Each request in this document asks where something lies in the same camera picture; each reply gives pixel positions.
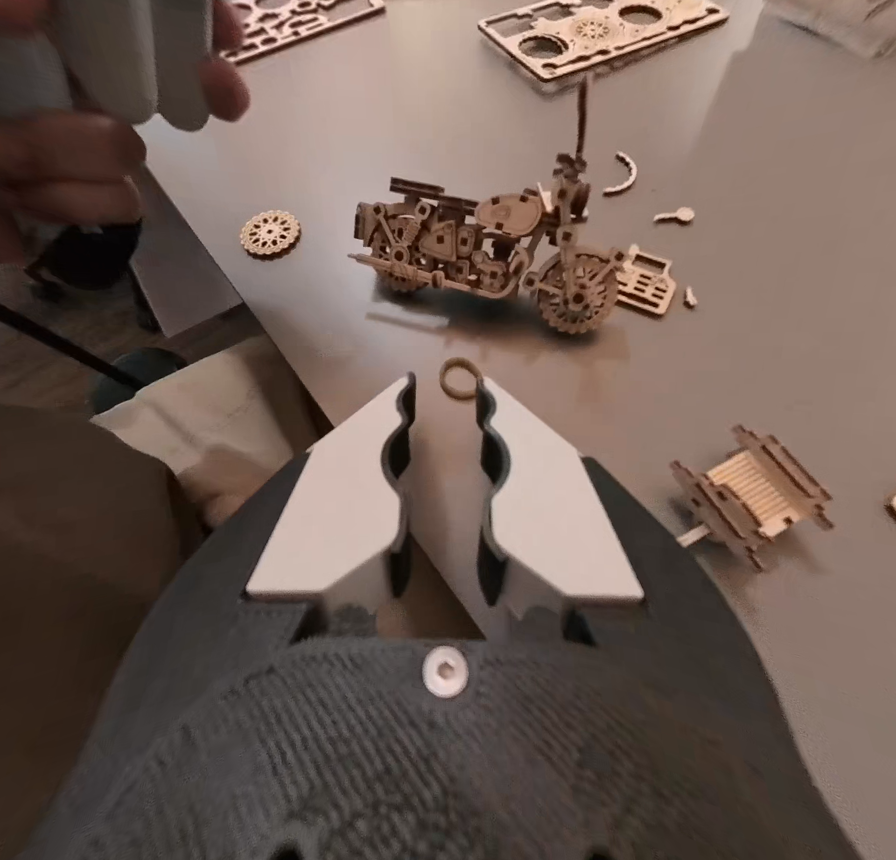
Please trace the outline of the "small slotted wooden plate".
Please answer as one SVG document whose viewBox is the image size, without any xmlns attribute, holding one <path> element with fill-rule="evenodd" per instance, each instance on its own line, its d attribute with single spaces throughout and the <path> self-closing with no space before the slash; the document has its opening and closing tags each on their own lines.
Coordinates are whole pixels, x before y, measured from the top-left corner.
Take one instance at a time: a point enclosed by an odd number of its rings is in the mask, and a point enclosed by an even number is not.
<svg viewBox="0 0 896 860">
<path fill-rule="evenodd" d="M 671 266 L 671 261 L 630 245 L 616 272 L 616 304 L 656 319 L 664 317 L 677 290 Z"/>
</svg>

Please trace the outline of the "grey desk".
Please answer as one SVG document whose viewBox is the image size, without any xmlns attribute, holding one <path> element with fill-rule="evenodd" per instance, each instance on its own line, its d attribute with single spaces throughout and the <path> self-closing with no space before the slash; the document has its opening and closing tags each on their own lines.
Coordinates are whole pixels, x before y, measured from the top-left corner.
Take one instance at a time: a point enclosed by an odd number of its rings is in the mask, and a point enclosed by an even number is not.
<svg viewBox="0 0 896 860">
<path fill-rule="evenodd" d="M 757 572 L 697 545 L 750 631 L 806 765 L 866 858 L 894 858 L 894 59 L 868 61 L 763 12 L 589 82 L 585 242 L 673 262 L 662 319 L 611 313 L 594 339 L 524 303 L 396 301 L 348 258 L 356 204 L 394 175 L 472 199 L 551 175 L 574 149 L 575 85 L 542 94 L 477 22 L 539 0 L 388 0 L 386 13 L 242 67 L 238 124 L 140 127 L 151 173 L 333 424 L 408 371 L 418 420 L 411 531 L 491 639 L 475 558 L 486 479 L 470 404 L 438 370 L 468 357 L 677 535 L 669 464 L 705 471 L 734 425 L 772 433 L 833 496 Z M 615 158 L 638 167 L 632 189 Z M 690 207 L 688 226 L 654 215 Z M 302 236 L 256 259 L 267 210 Z M 699 300 L 684 306 L 690 285 Z"/>
</svg>

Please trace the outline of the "person's left hand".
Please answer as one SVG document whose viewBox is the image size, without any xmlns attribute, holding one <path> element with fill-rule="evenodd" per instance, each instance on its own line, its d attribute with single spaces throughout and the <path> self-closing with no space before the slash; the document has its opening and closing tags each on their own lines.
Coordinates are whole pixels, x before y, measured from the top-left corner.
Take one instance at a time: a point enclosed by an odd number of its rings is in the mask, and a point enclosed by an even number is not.
<svg viewBox="0 0 896 860">
<path fill-rule="evenodd" d="M 216 52 L 239 48 L 242 27 L 231 6 L 214 0 Z M 250 104 L 237 68 L 217 53 L 199 65 L 211 116 L 238 121 Z M 24 265 L 15 214 L 61 225 L 131 224 L 140 218 L 132 175 L 146 159 L 145 145 L 128 124 L 90 111 L 50 110 L 1 126 L 1 261 Z"/>
</svg>

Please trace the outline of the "wooden part sheet round holes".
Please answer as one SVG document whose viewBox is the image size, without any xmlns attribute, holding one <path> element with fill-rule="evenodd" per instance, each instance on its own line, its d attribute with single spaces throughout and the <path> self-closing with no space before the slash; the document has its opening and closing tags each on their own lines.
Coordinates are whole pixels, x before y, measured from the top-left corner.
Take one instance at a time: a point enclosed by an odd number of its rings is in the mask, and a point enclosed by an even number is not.
<svg viewBox="0 0 896 860">
<path fill-rule="evenodd" d="M 223 57 L 236 66 L 385 14 L 384 0 L 230 0 L 230 4 L 241 19 L 243 41 Z"/>
</svg>

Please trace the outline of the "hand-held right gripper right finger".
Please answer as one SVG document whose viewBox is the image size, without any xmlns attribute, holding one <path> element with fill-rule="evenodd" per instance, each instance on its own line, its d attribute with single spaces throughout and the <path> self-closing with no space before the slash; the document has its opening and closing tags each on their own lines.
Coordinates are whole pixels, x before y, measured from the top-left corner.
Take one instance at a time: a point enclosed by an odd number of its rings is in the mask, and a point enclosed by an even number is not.
<svg viewBox="0 0 896 860">
<path fill-rule="evenodd" d="M 565 619 L 643 603 L 586 458 L 489 377 L 476 384 L 476 424 L 487 478 L 476 576 L 487 606 L 521 620 L 534 608 Z"/>
</svg>

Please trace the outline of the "person's brown sweater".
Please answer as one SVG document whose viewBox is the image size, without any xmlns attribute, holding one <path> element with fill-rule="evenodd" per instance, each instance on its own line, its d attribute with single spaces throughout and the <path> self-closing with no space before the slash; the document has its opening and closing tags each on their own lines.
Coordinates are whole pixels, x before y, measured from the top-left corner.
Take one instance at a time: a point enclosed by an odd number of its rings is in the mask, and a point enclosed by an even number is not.
<svg viewBox="0 0 896 860">
<path fill-rule="evenodd" d="M 2 858 L 28 840 L 134 634 L 203 538 L 162 461 L 86 419 L 2 406 Z"/>
</svg>

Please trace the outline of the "curved wooden arc piece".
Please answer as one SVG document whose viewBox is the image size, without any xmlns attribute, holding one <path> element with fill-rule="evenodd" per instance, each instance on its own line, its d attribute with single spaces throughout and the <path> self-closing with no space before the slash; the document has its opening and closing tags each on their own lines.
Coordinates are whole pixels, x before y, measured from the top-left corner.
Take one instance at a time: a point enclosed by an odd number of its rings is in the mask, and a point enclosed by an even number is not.
<svg viewBox="0 0 896 860">
<path fill-rule="evenodd" d="M 639 172 L 637 164 L 635 163 L 633 158 L 625 151 L 616 151 L 614 158 L 619 164 L 624 167 L 626 176 L 622 182 L 604 187 L 601 192 L 602 196 L 604 197 L 619 196 L 631 190 L 633 185 L 635 184 Z"/>
</svg>

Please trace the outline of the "person's beige trousers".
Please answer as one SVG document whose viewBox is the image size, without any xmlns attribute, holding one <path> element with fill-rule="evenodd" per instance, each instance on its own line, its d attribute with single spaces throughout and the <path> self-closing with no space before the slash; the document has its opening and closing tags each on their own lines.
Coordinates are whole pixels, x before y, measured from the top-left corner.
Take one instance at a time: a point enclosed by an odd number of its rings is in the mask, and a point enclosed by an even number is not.
<svg viewBox="0 0 896 860">
<path fill-rule="evenodd" d="M 242 618 L 291 616 L 313 630 L 302 606 L 258 614 L 245 585 L 296 484 L 308 450 L 321 438 L 297 376 L 269 339 L 249 339 L 149 385 L 94 418 L 138 451 L 165 463 L 214 535 L 166 601 L 200 604 L 198 593 L 234 592 Z M 412 570 L 403 595 L 377 614 L 393 638 L 477 638 L 475 623 L 409 533 Z"/>
</svg>

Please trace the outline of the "wooden part sheet gear cutouts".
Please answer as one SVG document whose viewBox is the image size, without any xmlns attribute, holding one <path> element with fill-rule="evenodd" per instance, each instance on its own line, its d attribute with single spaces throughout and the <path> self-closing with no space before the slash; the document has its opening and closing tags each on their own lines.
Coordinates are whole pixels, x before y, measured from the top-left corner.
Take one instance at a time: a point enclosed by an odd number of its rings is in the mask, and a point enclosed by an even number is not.
<svg viewBox="0 0 896 860">
<path fill-rule="evenodd" d="M 476 27 L 537 91 L 555 95 L 728 19 L 715 0 L 539 0 L 488 15 Z"/>
</svg>

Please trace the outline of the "small wooden ribbed frame assembly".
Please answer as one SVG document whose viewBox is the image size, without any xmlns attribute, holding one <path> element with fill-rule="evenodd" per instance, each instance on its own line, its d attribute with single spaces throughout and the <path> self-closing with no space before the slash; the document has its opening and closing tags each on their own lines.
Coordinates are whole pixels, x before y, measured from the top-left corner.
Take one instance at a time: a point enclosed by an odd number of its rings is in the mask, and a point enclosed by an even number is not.
<svg viewBox="0 0 896 860">
<path fill-rule="evenodd" d="M 741 425 L 732 434 L 736 448 L 713 468 L 669 464 L 697 522 L 677 542 L 689 549 L 710 540 L 762 572 L 764 549 L 799 523 L 834 529 L 828 516 L 833 497 L 776 436 Z"/>
</svg>

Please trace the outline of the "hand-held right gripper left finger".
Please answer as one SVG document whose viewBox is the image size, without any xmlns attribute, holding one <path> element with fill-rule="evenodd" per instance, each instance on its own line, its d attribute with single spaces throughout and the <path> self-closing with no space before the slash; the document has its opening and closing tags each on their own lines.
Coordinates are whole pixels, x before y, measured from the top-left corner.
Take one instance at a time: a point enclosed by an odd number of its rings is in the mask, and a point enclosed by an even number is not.
<svg viewBox="0 0 896 860">
<path fill-rule="evenodd" d="M 258 614 L 302 606 L 313 630 L 376 632 L 409 585 L 417 378 L 406 373 L 325 437 L 303 466 L 245 585 Z"/>
</svg>

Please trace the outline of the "wooden motorcycle model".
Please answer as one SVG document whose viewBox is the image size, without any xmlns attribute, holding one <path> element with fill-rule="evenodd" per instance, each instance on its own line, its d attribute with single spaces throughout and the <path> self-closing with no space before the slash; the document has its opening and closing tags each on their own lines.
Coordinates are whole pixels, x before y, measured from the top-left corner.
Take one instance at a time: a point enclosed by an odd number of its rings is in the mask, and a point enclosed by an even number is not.
<svg viewBox="0 0 896 860">
<path fill-rule="evenodd" d="M 585 79 L 576 102 L 575 151 L 556 156 L 548 190 L 537 184 L 477 202 L 394 177 L 389 189 L 401 202 L 357 205 L 354 239 L 364 250 L 350 259 L 398 293 L 430 287 L 506 299 L 525 291 L 555 331 L 599 329 L 616 305 L 625 255 L 581 242 L 590 194 Z"/>
</svg>

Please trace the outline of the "wooden spoked gear wheel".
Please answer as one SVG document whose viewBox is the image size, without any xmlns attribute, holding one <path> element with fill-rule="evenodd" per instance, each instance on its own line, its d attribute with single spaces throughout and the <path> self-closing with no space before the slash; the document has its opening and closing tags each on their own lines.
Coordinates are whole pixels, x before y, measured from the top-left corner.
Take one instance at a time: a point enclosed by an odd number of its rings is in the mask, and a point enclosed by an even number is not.
<svg viewBox="0 0 896 860">
<path fill-rule="evenodd" d="M 251 217 L 242 227 L 243 250 L 256 259 L 276 258 L 290 252 L 302 236 L 298 219 L 283 210 L 267 210 Z"/>
</svg>

